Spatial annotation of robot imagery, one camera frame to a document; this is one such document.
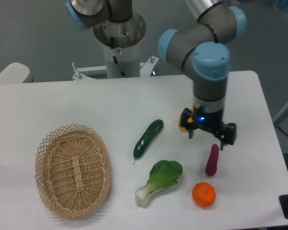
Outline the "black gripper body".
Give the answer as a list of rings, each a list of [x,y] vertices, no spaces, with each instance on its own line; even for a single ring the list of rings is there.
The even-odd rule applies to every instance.
[[[237,137],[237,125],[235,123],[223,122],[224,109],[213,113],[206,113],[203,106],[194,108],[192,129],[203,130],[211,133],[220,142],[224,142],[225,145],[233,145]]]

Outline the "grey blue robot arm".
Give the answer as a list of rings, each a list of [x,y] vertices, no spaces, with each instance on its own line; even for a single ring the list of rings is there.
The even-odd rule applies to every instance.
[[[245,32],[246,16],[221,0],[188,0],[186,4],[196,26],[187,32],[169,29],[157,43],[159,56],[193,81],[193,107],[184,109],[180,126],[190,135],[201,129],[213,134],[222,146],[233,145],[237,126],[223,122],[231,69],[226,44]],[[65,7],[79,30],[93,28],[104,47],[109,78],[140,75],[137,46],[145,36],[146,24],[130,0],[68,0]]]

